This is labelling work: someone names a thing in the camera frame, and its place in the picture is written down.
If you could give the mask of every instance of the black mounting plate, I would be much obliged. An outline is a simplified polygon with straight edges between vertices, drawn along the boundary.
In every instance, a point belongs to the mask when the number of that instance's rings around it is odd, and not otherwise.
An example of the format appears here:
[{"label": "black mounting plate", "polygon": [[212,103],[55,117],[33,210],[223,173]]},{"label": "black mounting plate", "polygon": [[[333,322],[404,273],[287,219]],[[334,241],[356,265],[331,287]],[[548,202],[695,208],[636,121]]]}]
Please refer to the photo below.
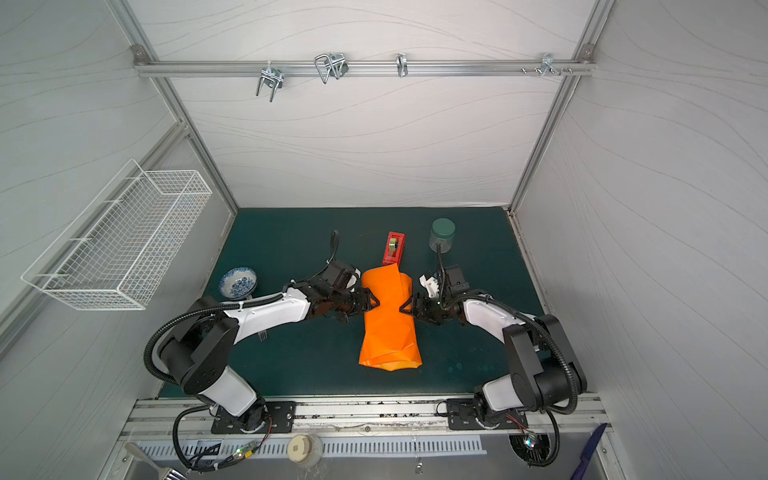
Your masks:
[{"label": "black mounting plate", "polygon": [[519,430],[518,424],[508,419],[507,414],[514,417],[523,426],[528,426],[525,413],[515,409],[500,412],[496,426],[486,426],[477,420],[472,399],[447,399],[445,406],[448,409],[448,427],[451,430]]},{"label": "black mounting plate", "polygon": [[[272,417],[272,430],[270,433],[290,433],[293,429],[293,417],[296,414],[296,402],[267,402],[266,410]],[[222,407],[216,411],[214,424],[210,432],[214,435],[226,435],[227,433],[242,433],[232,424],[233,416]],[[253,434],[266,433],[269,425],[262,424]]]}]

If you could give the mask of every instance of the glass jar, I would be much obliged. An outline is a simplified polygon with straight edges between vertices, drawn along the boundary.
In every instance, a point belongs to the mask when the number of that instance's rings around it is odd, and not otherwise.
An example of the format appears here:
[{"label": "glass jar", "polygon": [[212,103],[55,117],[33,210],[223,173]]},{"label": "glass jar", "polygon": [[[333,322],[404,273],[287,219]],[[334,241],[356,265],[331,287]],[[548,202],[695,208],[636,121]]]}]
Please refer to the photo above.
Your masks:
[{"label": "glass jar", "polygon": [[440,245],[440,252],[447,252],[453,245],[455,233],[456,225],[447,218],[435,220],[432,222],[432,231],[429,233],[429,248],[436,252],[437,246]]}]

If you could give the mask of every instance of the white wire basket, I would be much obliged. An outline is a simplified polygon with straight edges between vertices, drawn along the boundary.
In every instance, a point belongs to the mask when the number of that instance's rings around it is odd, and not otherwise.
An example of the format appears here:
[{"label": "white wire basket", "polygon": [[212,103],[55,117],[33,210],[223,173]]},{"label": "white wire basket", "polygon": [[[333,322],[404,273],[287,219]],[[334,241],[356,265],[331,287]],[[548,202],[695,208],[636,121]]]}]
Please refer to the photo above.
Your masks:
[{"label": "white wire basket", "polygon": [[[104,200],[101,212],[92,208],[101,204],[95,198],[22,280],[77,310],[146,307],[211,190],[196,170],[129,165],[137,170],[134,176],[120,179],[118,173],[110,182],[114,188],[116,179],[125,181],[120,193]],[[84,219],[89,214],[95,220]]]}]

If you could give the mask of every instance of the fork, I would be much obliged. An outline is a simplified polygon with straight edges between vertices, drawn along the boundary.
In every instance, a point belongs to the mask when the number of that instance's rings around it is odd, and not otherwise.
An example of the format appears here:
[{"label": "fork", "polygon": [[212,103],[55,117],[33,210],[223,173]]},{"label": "fork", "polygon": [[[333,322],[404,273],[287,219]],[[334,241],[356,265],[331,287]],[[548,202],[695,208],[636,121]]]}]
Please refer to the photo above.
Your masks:
[{"label": "fork", "polygon": [[187,480],[187,477],[177,472],[176,470],[173,470],[171,467],[163,468],[157,463],[153,462],[152,458],[149,458],[146,453],[141,451],[139,445],[136,445],[133,442],[126,443],[125,450],[139,460],[150,464],[152,468],[157,470],[158,480]]}]

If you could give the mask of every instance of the bowl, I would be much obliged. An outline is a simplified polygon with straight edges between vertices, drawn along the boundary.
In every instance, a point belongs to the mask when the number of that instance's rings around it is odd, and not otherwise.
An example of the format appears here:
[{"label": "bowl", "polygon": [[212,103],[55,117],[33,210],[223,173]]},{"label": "bowl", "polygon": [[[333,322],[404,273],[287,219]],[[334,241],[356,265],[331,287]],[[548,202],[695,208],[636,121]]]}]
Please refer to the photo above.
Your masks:
[{"label": "bowl", "polygon": [[256,272],[239,266],[226,272],[219,280],[219,293],[229,300],[242,300],[256,289]]}]

